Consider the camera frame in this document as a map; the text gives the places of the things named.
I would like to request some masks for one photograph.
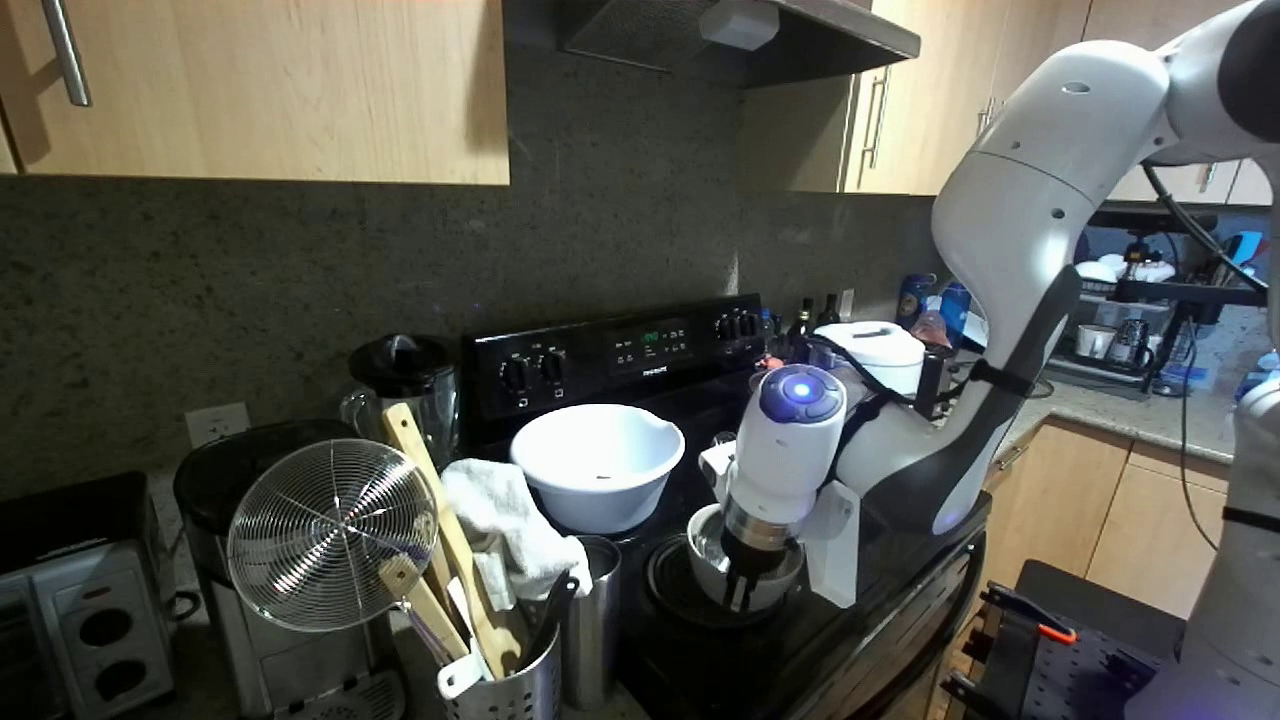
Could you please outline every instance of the robotic arm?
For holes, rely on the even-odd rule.
[[[933,213],[942,263],[993,319],[974,372],[982,383],[969,383],[942,424],[887,403],[847,437],[832,467],[855,503],[853,511],[878,523],[878,536],[898,536],[905,547],[957,528],[1076,304],[1076,239],[1114,180],[1134,161],[1240,155],[1260,161],[1280,194],[1280,0],[1235,6],[1157,52],[1093,40],[1044,59],[959,161]],[[1276,261],[1272,287],[1269,312],[1280,344]],[[757,424],[767,428],[767,416],[752,403],[738,453]],[[765,511],[767,503],[752,502],[767,485],[738,475],[752,475],[744,457],[729,475],[724,503],[746,517]],[[812,502],[817,485],[820,475],[807,473],[792,495]],[[733,536],[733,528],[724,544],[744,547],[733,561],[765,547],[752,531]],[[1280,715],[1276,561],[1280,382],[1269,382],[1240,400],[1228,531],[1176,672],[1158,672],[1140,698],[1149,715]]]

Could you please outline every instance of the electrical outlet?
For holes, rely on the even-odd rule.
[[[229,437],[240,437],[249,433],[249,410],[237,400],[237,403],[215,403],[215,410],[189,410],[189,441],[190,450],[202,450],[202,444],[218,444]]]

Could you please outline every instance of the white cloth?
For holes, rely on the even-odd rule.
[[[454,461],[444,467],[444,491],[472,531],[505,536],[517,565],[507,579],[518,602],[545,602],[559,571],[576,577],[578,595],[590,592],[588,547],[545,520],[517,464]]]

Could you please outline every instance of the dark tile backsplash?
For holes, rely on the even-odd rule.
[[[513,187],[0,180],[0,495],[189,450],[184,410],[326,413],[392,330],[733,287],[887,302],[922,201],[738,194],[738,95],[513,48]]]

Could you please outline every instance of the kitchen counter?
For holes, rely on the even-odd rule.
[[[1191,457],[1231,464],[1235,457],[1235,400],[1225,392],[1191,392],[1187,396],[1187,437],[1181,433],[1185,400],[1170,396],[1140,396],[1127,389],[1076,383],[1052,378],[1052,396],[1029,400],[1013,422],[1004,450],[1034,433],[1044,422],[1076,422],[1114,437],[1149,441],[1158,450],[1187,444]]]

